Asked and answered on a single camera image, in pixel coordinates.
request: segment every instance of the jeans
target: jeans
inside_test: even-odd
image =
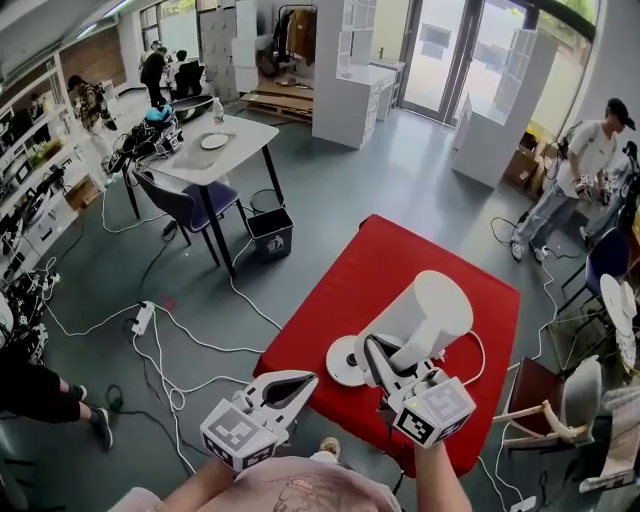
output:
[[[514,231],[511,241],[522,245],[530,243],[534,249],[542,249],[551,233],[569,220],[578,201],[566,196],[558,183],[554,183],[529,212],[527,220]]]
[[[160,107],[167,102],[160,92],[160,80],[157,82],[149,80],[148,82],[143,83],[147,86],[147,90],[149,91],[149,99],[151,100],[152,107]]]
[[[585,228],[589,238],[597,239],[608,229],[613,227],[618,211],[624,205],[624,199],[620,194],[611,198],[607,206],[603,206],[595,212]]]

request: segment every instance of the sneaker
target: sneaker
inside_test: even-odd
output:
[[[542,249],[533,249],[533,255],[538,260],[538,263],[544,263],[544,259],[547,257],[547,247],[543,247]]]
[[[88,392],[87,388],[84,386],[70,385],[69,392],[67,394],[78,400],[78,402],[84,402],[85,398],[87,398]]]
[[[511,255],[516,261],[520,261],[524,256],[524,245],[517,242],[511,242]]]
[[[327,437],[320,443],[319,451],[332,453],[338,460],[340,458],[340,443],[335,437]]]
[[[591,238],[591,236],[589,235],[589,232],[584,228],[584,226],[580,226],[580,237],[585,244],[589,243],[589,238]]]
[[[91,426],[96,436],[102,442],[102,447],[105,451],[111,450],[113,446],[113,433],[111,427],[109,427],[109,413],[106,409],[92,408],[93,414],[91,415]]]

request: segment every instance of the person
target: person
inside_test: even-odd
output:
[[[167,49],[161,46],[147,57],[147,60],[144,61],[144,66],[142,66],[140,81],[146,85],[149,91],[152,107],[160,107],[167,102],[160,92],[160,80],[162,80],[163,73],[168,70],[164,59],[166,54]]]
[[[40,100],[40,96],[37,93],[31,95],[31,105],[29,106],[29,115],[33,122],[35,122],[40,116],[44,115],[44,104]],[[49,134],[49,125],[42,126],[33,136],[33,141],[36,144],[43,144],[51,140]]]
[[[146,60],[149,58],[149,56],[158,50],[158,48],[160,48],[162,46],[162,43],[158,40],[154,41],[153,43],[151,43],[151,46],[149,46],[149,49],[146,52],[143,52],[142,55],[140,55],[140,62],[138,64],[138,72],[141,75],[142,74],[142,67],[144,66],[144,63],[146,62]]]
[[[607,103],[604,121],[585,121],[576,128],[556,181],[513,232],[511,254],[517,261],[524,256],[527,244],[533,248],[536,260],[544,261],[551,233],[569,220],[581,198],[589,197],[590,187],[586,187],[583,180],[593,183],[596,193],[602,189],[602,171],[616,151],[616,134],[625,126],[635,130],[625,104],[612,98]]]
[[[444,444],[416,445],[419,512],[470,512],[471,504],[451,467]],[[144,489],[132,489],[111,512],[180,511],[295,512],[359,510],[399,512],[388,487],[338,463],[340,445],[327,438],[311,458],[267,459],[233,472],[212,457],[164,502]]]
[[[635,142],[629,141],[623,151],[626,156],[622,157],[607,173],[609,202],[592,215],[586,227],[580,227],[580,236],[587,245],[592,240],[600,238],[605,231],[613,226],[618,211],[625,203],[626,194],[623,186],[632,174],[639,172],[638,146]]]
[[[178,84],[176,83],[176,73],[180,72],[180,66],[182,66],[187,60],[187,51],[179,50],[176,52],[176,61],[169,64],[169,84],[171,89],[177,90]]]
[[[90,140],[100,159],[113,153],[113,141],[105,129],[109,122],[113,123],[106,110],[104,97],[97,87],[85,82],[79,75],[69,78],[69,92],[76,96],[77,105],[74,113],[80,119],[82,127],[90,135]]]
[[[113,446],[106,409],[86,405],[87,388],[74,386],[41,365],[0,351],[0,410],[46,423],[86,422],[104,450]]]

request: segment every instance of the brick wall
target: brick wall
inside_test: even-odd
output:
[[[65,81],[80,75],[90,84],[113,80],[114,87],[126,81],[117,27],[111,27],[60,52]]]

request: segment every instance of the gray floor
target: gray floor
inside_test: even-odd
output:
[[[248,112],[244,115],[269,123],[281,121]],[[358,224],[376,212],[520,290],[512,361],[535,355],[538,328],[553,314],[553,306],[542,288],[546,276],[533,258],[516,263],[509,249],[494,239],[490,228],[493,217],[515,220],[531,202],[506,183],[494,191],[451,172],[450,138],[449,130],[404,111],[394,111],[386,123],[379,123],[373,140],[361,151],[313,139],[306,125],[282,126],[271,151],[287,207],[296,224],[293,252],[287,259],[269,266],[259,265],[252,255],[242,257],[238,262],[237,286],[268,315],[286,323],[355,235]],[[252,193],[268,187],[261,155],[234,170],[230,180],[247,202]],[[144,217],[157,214],[140,189],[136,189],[136,195]],[[110,227],[124,227],[133,222],[122,183],[109,189],[106,202]],[[112,235],[102,229],[101,204],[101,200],[95,201],[47,254],[47,257],[62,254],[78,237],[80,224],[84,225],[82,240],[58,265],[62,281],[51,302],[69,332],[83,331],[134,304],[142,273],[162,247],[160,234],[165,220]],[[499,236],[508,238],[507,226],[496,227]],[[237,253],[247,241],[237,211],[226,215],[222,228],[232,254]],[[224,347],[266,348],[276,330],[232,293],[226,270],[214,268],[204,241],[194,236],[193,242],[188,248],[180,236],[176,237],[148,276],[144,299],[172,307],[178,321],[202,341]],[[560,233],[554,235],[552,242],[556,252],[583,251],[579,240]],[[556,281],[561,281],[578,264],[570,259],[551,258],[548,269]],[[550,289],[562,301],[557,282]],[[123,322],[131,316],[135,313],[120,315],[84,337],[66,337],[47,316],[50,341],[46,362],[68,381],[87,385],[94,403],[104,404],[107,387],[119,385],[124,392],[125,408],[144,409],[156,415],[172,432],[171,417],[147,389],[142,362],[123,334]],[[158,328],[165,371],[179,386],[191,387],[219,374],[250,378],[256,361],[254,355],[224,355],[198,347],[164,314],[158,317]],[[150,332],[140,345],[154,351]],[[566,357],[566,342],[561,343],[560,349]],[[557,368],[546,337],[541,361]],[[159,387],[155,375],[152,381]],[[505,392],[510,384],[507,379]],[[229,397],[235,389],[237,386],[230,383],[215,383],[189,395],[180,414],[184,437],[199,445],[200,422],[222,397]],[[305,411],[300,420],[293,441],[296,453],[311,454],[323,437],[335,435],[342,442],[346,463],[393,487],[398,468],[391,459],[313,411]],[[64,504],[72,512],[106,510],[132,486],[146,487],[163,496],[184,481],[185,473],[174,448],[156,425],[144,417],[124,416],[115,420],[114,432],[115,446],[106,455],[85,425],[4,421],[0,422],[0,443],[14,456],[37,461],[34,476],[37,491],[32,493],[35,501],[48,506]],[[500,427],[491,430],[482,453],[491,472],[501,433]],[[183,450],[194,465],[204,462],[202,455],[189,448]],[[585,471],[596,473],[603,455],[592,452],[583,452],[589,453],[585,460],[593,464]],[[520,487],[525,498],[532,494],[540,498],[538,478],[544,469],[548,472],[548,499],[559,495],[549,510],[586,510],[597,496],[577,496],[576,484],[571,480],[560,494],[567,465],[578,453],[544,457],[536,452],[503,453],[501,475]],[[479,464],[462,478],[462,483],[476,510],[500,510],[498,497]],[[517,501],[517,495],[503,486],[500,488],[508,509]],[[398,498],[406,510],[415,510],[412,480],[405,479]]]

